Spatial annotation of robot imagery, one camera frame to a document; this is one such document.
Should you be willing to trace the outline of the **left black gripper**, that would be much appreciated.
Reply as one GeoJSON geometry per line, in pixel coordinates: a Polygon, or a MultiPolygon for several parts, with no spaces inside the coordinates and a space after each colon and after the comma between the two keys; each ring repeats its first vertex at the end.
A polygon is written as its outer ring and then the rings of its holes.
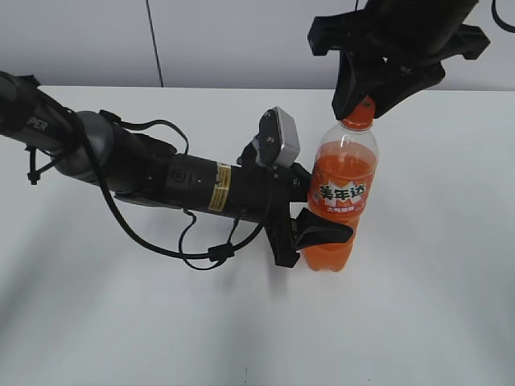
{"type": "Polygon", "coordinates": [[[243,172],[243,191],[237,194],[241,210],[238,217],[250,220],[257,213],[257,226],[242,241],[235,244],[237,251],[246,247],[265,231],[277,266],[294,266],[300,258],[296,250],[324,245],[344,244],[354,235],[354,229],[316,215],[303,208],[291,219],[290,205],[305,203],[311,173],[301,164],[291,166],[260,166],[258,151],[248,144],[237,160],[243,172]]]}

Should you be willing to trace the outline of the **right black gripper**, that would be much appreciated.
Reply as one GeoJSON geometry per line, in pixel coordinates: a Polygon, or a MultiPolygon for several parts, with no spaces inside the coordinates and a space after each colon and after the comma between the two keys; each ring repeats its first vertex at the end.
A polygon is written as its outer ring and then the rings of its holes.
{"type": "Polygon", "coordinates": [[[446,73],[440,61],[461,55],[477,60],[490,39],[477,26],[464,23],[465,13],[452,10],[362,9],[315,17],[307,34],[311,52],[340,53],[332,99],[343,120],[366,97],[376,105],[375,118],[417,92],[440,83],[446,73]],[[385,78],[388,62],[400,64],[385,78]]]}

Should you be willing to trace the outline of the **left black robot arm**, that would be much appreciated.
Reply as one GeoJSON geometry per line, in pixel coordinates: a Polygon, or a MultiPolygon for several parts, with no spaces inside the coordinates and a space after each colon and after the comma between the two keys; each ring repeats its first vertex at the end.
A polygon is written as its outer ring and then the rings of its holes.
{"type": "Polygon", "coordinates": [[[1,134],[25,145],[31,156],[44,153],[48,167],[96,185],[124,232],[143,248],[187,264],[208,260],[220,266],[245,242],[227,241],[205,253],[171,251],[141,238],[126,222],[117,201],[169,207],[255,223],[265,232],[274,262],[291,268],[302,249],[344,244],[351,226],[290,206],[308,198],[311,174],[297,163],[295,121],[284,110],[268,109],[257,135],[236,165],[199,158],[146,135],[150,122],[131,123],[114,113],[76,112],[39,87],[33,76],[1,75],[1,134]]]}

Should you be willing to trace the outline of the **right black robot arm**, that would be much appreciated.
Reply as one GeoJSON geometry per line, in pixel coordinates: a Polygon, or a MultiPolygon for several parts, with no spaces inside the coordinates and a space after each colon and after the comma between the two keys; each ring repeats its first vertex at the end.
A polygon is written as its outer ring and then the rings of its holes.
{"type": "Polygon", "coordinates": [[[332,99],[336,119],[346,118],[366,97],[381,117],[417,92],[439,84],[443,61],[477,60],[490,44],[466,17],[475,1],[368,1],[359,10],[317,16],[307,34],[311,52],[340,54],[332,99]]]}

